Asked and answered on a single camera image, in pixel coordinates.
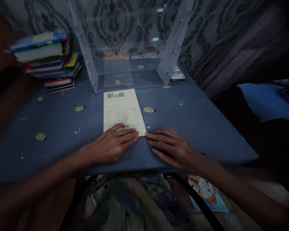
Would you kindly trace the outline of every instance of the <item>person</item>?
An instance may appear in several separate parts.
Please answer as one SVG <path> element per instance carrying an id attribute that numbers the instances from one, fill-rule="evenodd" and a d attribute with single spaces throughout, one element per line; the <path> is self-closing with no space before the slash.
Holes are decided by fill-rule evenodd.
<path id="1" fill-rule="evenodd" d="M 37 196 L 86 166 L 117 161 L 138 140 L 135 129 L 117 132 L 119 128 L 125 125 L 116 124 L 94 142 L 9 188 L 0 196 L 0 214 L 23 209 Z M 193 150 L 174 130 L 158 129 L 146 136 L 159 159 L 208 180 L 264 229 L 278 229 L 288 223 L 289 209 L 245 184 L 217 161 Z M 85 215 L 85 230 L 201 229 L 160 175 L 99 177 L 87 199 Z"/>

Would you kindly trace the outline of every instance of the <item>clear acrylic box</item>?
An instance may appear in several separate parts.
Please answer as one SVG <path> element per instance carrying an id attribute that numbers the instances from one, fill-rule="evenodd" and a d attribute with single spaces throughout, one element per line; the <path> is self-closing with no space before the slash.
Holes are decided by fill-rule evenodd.
<path id="1" fill-rule="evenodd" d="M 68 0 L 96 93 L 167 85 L 193 0 Z"/>

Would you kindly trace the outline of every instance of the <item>table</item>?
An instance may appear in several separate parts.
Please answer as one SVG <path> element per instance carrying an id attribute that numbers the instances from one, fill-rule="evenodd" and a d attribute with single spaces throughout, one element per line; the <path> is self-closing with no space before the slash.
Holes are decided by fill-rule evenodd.
<path id="1" fill-rule="evenodd" d="M 221 164 L 239 165 L 258 158 L 192 78 L 188 77 L 183 84 L 174 83 L 168 89 L 136 89 L 136 95 L 144 122 L 150 126 L 148 131 L 172 128 L 194 148 Z M 43 98 L 42 102 L 37 100 L 39 97 Z M 76 112 L 79 106 L 86 107 Z M 145 112 L 144 107 L 157 112 Z M 37 140 L 38 133 L 44 133 L 46 139 Z M 83 64 L 75 89 L 64 91 L 63 95 L 48 94 L 42 89 L 22 106 L 0 138 L 0 183 L 20 180 L 94 141 L 102 133 L 103 94 L 95 94 Z M 151 152 L 146 140 L 140 137 L 117 162 L 89 166 L 76 175 L 174 171 Z"/>

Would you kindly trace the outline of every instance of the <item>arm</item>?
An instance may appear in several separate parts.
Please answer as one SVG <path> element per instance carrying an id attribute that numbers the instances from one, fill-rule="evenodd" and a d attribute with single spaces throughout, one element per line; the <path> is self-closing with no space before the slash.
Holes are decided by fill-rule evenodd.
<path id="1" fill-rule="evenodd" d="M 265 229 L 284 227 L 289 210 L 257 189 L 245 184 L 217 161 L 193 150 L 186 140 L 172 129 L 147 133 L 148 144 L 168 152 L 152 151 L 164 162 L 208 180 L 232 199 L 254 221 Z"/>
<path id="2" fill-rule="evenodd" d="M 138 132 L 135 129 L 116 132 L 122 127 L 125 125 L 116 124 L 93 143 L 85 145 L 40 173 L 6 190 L 0 196 L 0 215 L 22 209 L 48 192 L 54 185 L 88 165 L 117 161 L 138 139 Z"/>

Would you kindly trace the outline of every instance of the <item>booklet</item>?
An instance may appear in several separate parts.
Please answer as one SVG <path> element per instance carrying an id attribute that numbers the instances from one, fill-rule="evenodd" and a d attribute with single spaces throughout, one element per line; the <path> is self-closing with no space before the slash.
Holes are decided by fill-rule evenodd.
<path id="1" fill-rule="evenodd" d="M 104 132 L 115 124 L 135 128 L 138 136 L 145 136 L 146 128 L 140 111 L 135 89 L 104 92 Z"/>
<path id="2" fill-rule="evenodd" d="M 190 175 L 188 177 L 188 183 L 195 189 L 213 212 L 229 212 L 217 188 L 206 179 L 196 175 Z M 190 199 L 195 210 L 201 211 L 194 199 L 192 197 L 190 197 Z"/>

